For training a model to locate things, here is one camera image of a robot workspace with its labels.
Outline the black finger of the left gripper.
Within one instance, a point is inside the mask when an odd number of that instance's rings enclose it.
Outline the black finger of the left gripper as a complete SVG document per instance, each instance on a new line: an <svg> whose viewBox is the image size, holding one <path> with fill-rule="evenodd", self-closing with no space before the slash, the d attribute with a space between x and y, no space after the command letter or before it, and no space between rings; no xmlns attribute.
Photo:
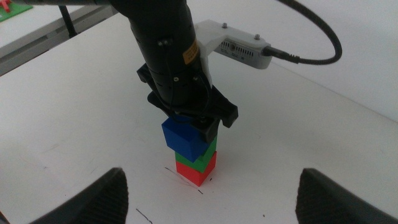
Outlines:
<svg viewBox="0 0 398 224"><path fill-rule="evenodd" d="M192 121L190 126L200 133L203 141L211 143L218 134L219 123L220 120L216 118L202 118Z"/></svg>

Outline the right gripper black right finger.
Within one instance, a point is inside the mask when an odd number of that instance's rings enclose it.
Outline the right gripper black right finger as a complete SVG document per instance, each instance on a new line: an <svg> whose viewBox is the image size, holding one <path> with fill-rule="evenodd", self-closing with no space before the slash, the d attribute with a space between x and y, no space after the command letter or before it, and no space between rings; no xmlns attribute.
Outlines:
<svg viewBox="0 0 398 224"><path fill-rule="evenodd" d="M397 224L383 212L314 168L304 168L299 181L295 214L300 224Z"/></svg>

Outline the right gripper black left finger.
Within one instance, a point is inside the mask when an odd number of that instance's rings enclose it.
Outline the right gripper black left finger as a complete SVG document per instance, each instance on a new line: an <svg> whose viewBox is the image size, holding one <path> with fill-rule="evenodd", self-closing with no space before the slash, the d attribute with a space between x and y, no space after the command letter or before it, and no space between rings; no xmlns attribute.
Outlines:
<svg viewBox="0 0 398 224"><path fill-rule="evenodd" d="M125 172L114 167L83 191L34 223L120 223L125 224L129 208Z"/></svg>

